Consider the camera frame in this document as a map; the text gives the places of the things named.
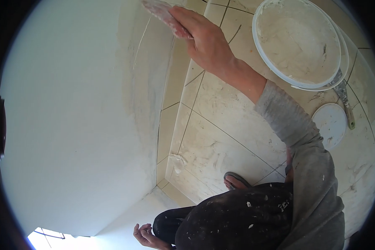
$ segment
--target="tile floor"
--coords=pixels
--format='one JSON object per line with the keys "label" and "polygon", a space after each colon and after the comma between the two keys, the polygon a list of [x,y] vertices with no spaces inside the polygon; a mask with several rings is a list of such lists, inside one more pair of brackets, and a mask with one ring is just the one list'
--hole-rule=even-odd
{"label": "tile floor", "polygon": [[[204,15],[221,27],[236,57],[276,82],[308,114],[325,103],[342,106],[334,90],[297,90],[265,65],[251,33],[253,13],[261,2],[214,0],[207,3]],[[355,30],[350,24],[345,24],[345,28],[350,33]],[[361,227],[375,199],[375,69],[369,67],[370,63],[345,34],[346,38],[350,68],[345,79],[356,128],[347,129],[341,143],[330,153],[339,182],[338,195],[345,204],[345,236],[349,238]],[[223,185],[227,171],[244,176],[253,185],[284,182],[285,144],[253,108],[254,104],[242,93],[191,61],[170,149],[171,154],[183,156],[187,163],[181,170],[174,167],[171,157],[165,158],[161,162],[165,165],[167,161],[165,182],[169,181],[196,204],[227,191]]]}

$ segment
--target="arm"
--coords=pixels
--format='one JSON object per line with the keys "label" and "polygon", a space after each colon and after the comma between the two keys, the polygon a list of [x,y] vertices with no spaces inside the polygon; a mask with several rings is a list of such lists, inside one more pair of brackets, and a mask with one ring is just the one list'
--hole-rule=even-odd
{"label": "arm", "polygon": [[[173,7],[170,13],[194,37],[194,40],[187,40],[191,58],[250,98],[256,104],[255,110],[291,149],[294,170],[293,223],[290,237],[282,245],[292,246],[300,238],[311,238],[304,236],[317,235],[324,225],[332,227],[330,231],[338,238],[338,245],[343,244],[344,206],[336,195],[338,185],[333,160],[324,149],[323,138],[310,116],[275,83],[267,81],[244,61],[235,58],[219,27],[181,7]],[[325,238],[317,238],[322,245]]]}
{"label": "arm", "polygon": [[158,250],[172,250],[171,244],[166,243],[159,238],[155,237],[151,233],[151,224],[144,224],[139,228],[139,224],[136,224],[134,228],[134,237],[142,245],[150,248],[155,248]]}

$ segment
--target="black pants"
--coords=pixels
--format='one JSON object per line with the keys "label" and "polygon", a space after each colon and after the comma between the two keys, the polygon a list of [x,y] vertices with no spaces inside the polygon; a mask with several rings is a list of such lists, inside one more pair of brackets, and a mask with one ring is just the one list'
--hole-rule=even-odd
{"label": "black pants", "polygon": [[276,249],[290,232],[292,213],[293,183],[265,183],[167,210],[153,232],[179,250]]}

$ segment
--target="sleeve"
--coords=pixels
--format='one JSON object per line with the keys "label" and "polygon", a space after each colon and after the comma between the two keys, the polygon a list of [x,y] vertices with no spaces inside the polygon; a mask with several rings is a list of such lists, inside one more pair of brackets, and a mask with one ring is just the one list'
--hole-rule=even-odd
{"label": "sleeve", "polygon": [[282,245],[300,243],[305,236],[316,235],[321,230],[324,232],[324,226],[331,225],[333,237],[343,244],[344,219],[341,218],[344,206],[337,196],[335,166],[322,144],[323,138],[315,123],[292,97],[271,81],[267,81],[255,111],[290,147],[293,158],[293,222],[291,232]]}

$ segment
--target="beige tile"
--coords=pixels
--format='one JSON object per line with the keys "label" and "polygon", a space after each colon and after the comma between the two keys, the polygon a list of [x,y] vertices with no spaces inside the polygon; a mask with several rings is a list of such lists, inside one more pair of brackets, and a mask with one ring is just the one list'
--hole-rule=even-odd
{"label": "beige tile", "polygon": [[169,181],[171,179],[173,170],[174,170],[174,164],[172,163],[171,159],[168,157],[167,170],[165,171],[166,180]]}
{"label": "beige tile", "polygon": [[197,92],[199,91],[201,80],[203,79],[204,72],[201,73],[196,79],[188,83],[183,91],[181,97],[181,103],[185,104],[186,106],[193,108],[194,101],[197,96]]}
{"label": "beige tile", "polygon": [[185,170],[218,194],[228,191],[223,183],[224,174],[228,171],[240,174],[250,184],[273,171],[264,161],[195,112],[190,116],[179,154],[186,159]]}
{"label": "beige tile", "polygon": [[197,65],[195,61],[190,59],[189,69],[187,71],[188,73],[186,75],[185,86],[193,81],[200,73],[203,73],[204,69]]}
{"label": "beige tile", "polygon": [[361,228],[374,204],[375,162],[340,197],[344,203],[345,238],[348,238]]}
{"label": "beige tile", "polygon": [[190,200],[183,193],[181,193],[171,183],[168,183],[162,190],[166,195],[168,195],[168,197],[173,199],[181,207],[188,207],[188,206],[196,205],[192,200]]}
{"label": "beige tile", "polygon": [[351,40],[353,40],[357,47],[370,47],[360,28],[332,0],[311,0],[311,2],[323,9]]}
{"label": "beige tile", "polygon": [[285,182],[285,177],[278,173],[276,170],[267,175],[261,181],[257,182],[256,185],[264,184],[264,183],[271,183],[271,182]]}
{"label": "beige tile", "polygon": [[167,169],[168,157],[157,164],[157,184],[165,178],[165,171]]}
{"label": "beige tile", "polygon": [[220,5],[227,6],[229,0],[208,0],[208,2],[212,4],[220,4]]}
{"label": "beige tile", "polygon": [[354,66],[354,61],[355,61],[355,57],[357,56],[357,52],[358,52],[358,49],[357,49],[357,46],[353,43],[353,41],[346,35],[346,33],[344,31],[342,31],[340,29],[340,32],[342,33],[343,37],[344,37],[344,41],[346,42],[346,46],[347,46],[347,50],[349,52],[349,68],[347,70],[347,74],[346,76],[344,77],[344,79],[346,81],[349,80],[349,77],[350,77],[350,74],[351,72],[353,71],[353,66]]}
{"label": "beige tile", "polygon": [[375,162],[375,141],[360,105],[353,108],[355,129],[346,129],[342,141],[330,150],[338,179],[338,195],[345,192]]}
{"label": "beige tile", "polygon": [[168,183],[169,181],[167,181],[166,179],[162,179],[162,181],[157,183],[157,187],[159,187],[160,189],[163,189]]}
{"label": "beige tile", "polygon": [[219,26],[222,21],[222,17],[224,16],[226,7],[215,5],[215,4],[208,4],[205,8],[204,16],[210,20],[213,24]]}
{"label": "beige tile", "polygon": [[262,2],[263,0],[231,0],[229,6],[254,14]]}
{"label": "beige tile", "polygon": [[361,53],[357,54],[348,84],[364,108],[375,138],[375,77]]}
{"label": "beige tile", "polygon": [[228,8],[225,13],[221,29],[235,57],[242,59],[255,71],[267,79],[276,81],[278,78],[260,57],[255,47],[251,32],[253,15]]}
{"label": "beige tile", "polygon": [[372,49],[358,49],[361,55],[364,57],[365,61],[368,63],[372,73],[375,77],[375,55]]}
{"label": "beige tile", "polygon": [[360,101],[355,96],[349,84],[346,84],[346,89],[347,89],[347,99],[349,100],[349,104],[352,108],[354,108],[357,104],[360,103]]}
{"label": "beige tile", "polygon": [[202,0],[188,0],[185,7],[195,12],[199,13],[200,15],[204,14],[205,7],[207,3]]}
{"label": "beige tile", "polygon": [[175,104],[161,111],[160,131],[158,132],[157,163],[163,160],[170,152],[178,107],[179,104]]}
{"label": "beige tile", "polygon": [[176,173],[174,169],[170,183],[196,204],[217,195],[216,192],[207,187],[186,169],[181,173]]}
{"label": "beige tile", "polygon": [[276,168],[286,160],[282,143],[254,104],[215,75],[204,74],[193,110]]}
{"label": "beige tile", "polygon": [[189,63],[186,42],[183,39],[175,39],[162,109],[180,101]]}
{"label": "beige tile", "polygon": [[171,154],[178,154],[179,147],[182,142],[182,138],[185,133],[186,125],[189,120],[191,109],[185,105],[179,105],[178,115],[176,116],[176,123],[174,128],[174,134],[171,141]]}

